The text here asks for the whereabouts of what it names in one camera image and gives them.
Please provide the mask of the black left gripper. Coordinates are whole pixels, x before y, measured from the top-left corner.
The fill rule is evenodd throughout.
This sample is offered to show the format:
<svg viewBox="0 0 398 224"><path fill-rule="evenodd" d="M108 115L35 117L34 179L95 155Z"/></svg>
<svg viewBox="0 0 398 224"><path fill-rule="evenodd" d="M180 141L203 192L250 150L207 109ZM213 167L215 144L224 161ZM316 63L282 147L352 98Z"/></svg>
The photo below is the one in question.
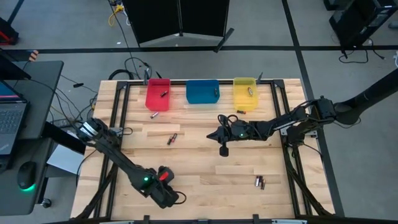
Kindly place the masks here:
<svg viewBox="0 0 398 224"><path fill-rule="evenodd" d="M157 199L160 208L172 207L179 195L174 190L164 190L160 175L164 171L164 167L155 171L153 168L145 169L142 167L134 168L132 175L133 187L140 191L145 197L151 196Z"/></svg>

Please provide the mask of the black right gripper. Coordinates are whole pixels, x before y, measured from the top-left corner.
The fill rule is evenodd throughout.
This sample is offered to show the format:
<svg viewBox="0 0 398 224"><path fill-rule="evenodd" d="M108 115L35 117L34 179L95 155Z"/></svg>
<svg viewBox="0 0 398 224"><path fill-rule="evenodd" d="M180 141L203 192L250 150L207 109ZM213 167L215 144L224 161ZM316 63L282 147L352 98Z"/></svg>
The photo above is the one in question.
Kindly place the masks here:
<svg viewBox="0 0 398 224"><path fill-rule="evenodd" d="M228 141L245 141L250 139L255 139L257 137L257 132L254 127L248 122L237 120L228 125L228 131L225 129L217 129L215 132L208 134L206 137L208 139L215 140L217 142Z"/></svg>

